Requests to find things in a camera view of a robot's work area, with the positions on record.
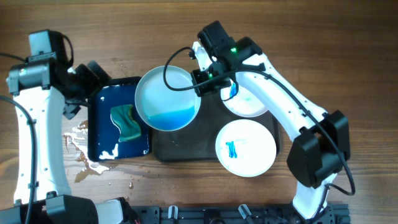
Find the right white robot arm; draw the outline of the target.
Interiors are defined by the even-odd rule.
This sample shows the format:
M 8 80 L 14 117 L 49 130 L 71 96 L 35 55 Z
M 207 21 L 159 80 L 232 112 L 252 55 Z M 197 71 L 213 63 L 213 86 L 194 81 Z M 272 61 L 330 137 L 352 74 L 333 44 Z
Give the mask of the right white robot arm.
M 270 63 L 249 37 L 235 41 L 219 21 L 197 34 L 190 57 L 198 96 L 214 93 L 233 80 L 247 89 L 272 113 L 292 141 L 287 165 L 297 179 L 293 206 L 313 221 L 326 208 L 326 196 L 337 173 L 345 170 L 354 195 L 355 185 L 347 161 L 351 151 L 347 117 L 339 110 L 328 113 L 298 92 Z

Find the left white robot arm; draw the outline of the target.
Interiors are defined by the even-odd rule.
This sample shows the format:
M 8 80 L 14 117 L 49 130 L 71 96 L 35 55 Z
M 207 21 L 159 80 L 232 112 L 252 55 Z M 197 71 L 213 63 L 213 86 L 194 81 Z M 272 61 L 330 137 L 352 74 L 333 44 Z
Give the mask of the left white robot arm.
M 62 120 L 73 118 L 109 81 L 96 63 L 73 66 L 70 39 L 55 30 L 29 35 L 30 55 L 7 77 L 19 130 L 19 174 L 14 205 L 2 223 L 137 223 L 125 198 L 100 203 L 76 197 L 65 173 Z

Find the white plate back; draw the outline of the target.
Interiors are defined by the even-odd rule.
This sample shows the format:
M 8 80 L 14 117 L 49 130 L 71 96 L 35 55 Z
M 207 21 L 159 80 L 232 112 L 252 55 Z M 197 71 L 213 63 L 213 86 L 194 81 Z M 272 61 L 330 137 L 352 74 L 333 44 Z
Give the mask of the white plate back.
M 231 81 L 231 86 L 220 90 L 220 98 L 230 112 L 243 118 L 254 118 L 268 109 L 247 89 L 237 87 Z

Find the green yellow sponge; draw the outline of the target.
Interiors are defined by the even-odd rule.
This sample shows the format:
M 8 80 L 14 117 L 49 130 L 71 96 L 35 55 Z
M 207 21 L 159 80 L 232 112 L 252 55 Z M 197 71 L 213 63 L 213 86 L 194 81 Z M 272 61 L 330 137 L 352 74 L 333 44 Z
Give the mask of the green yellow sponge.
M 112 123 L 119 130 L 119 142 L 131 141 L 141 136 L 141 127 L 133 118 L 133 105 L 119 105 L 110 109 Z

